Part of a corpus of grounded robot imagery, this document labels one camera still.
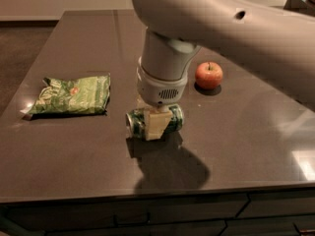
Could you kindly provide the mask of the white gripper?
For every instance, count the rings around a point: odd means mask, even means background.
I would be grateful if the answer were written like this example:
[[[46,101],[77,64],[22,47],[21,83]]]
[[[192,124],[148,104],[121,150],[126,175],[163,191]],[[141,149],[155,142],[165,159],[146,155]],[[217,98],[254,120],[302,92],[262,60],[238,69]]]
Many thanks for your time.
[[[168,126],[172,112],[167,106],[154,108],[151,106],[162,106],[176,103],[180,100],[188,82],[187,74],[177,81],[165,81],[155,79],[149,75],[141,65],[137,65],[137,107],[146,108],[145,138],[147,141],[158,140]]]

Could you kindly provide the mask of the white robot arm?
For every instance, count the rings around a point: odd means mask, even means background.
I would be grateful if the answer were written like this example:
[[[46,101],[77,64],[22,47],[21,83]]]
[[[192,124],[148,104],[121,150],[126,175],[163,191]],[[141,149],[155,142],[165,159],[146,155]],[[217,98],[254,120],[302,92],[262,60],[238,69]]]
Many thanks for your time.
[[[315,108],[315,19],[245,0],[132,0],[146,27],[137,87],[149,105],[177,102],[190,62],[215,51]]]

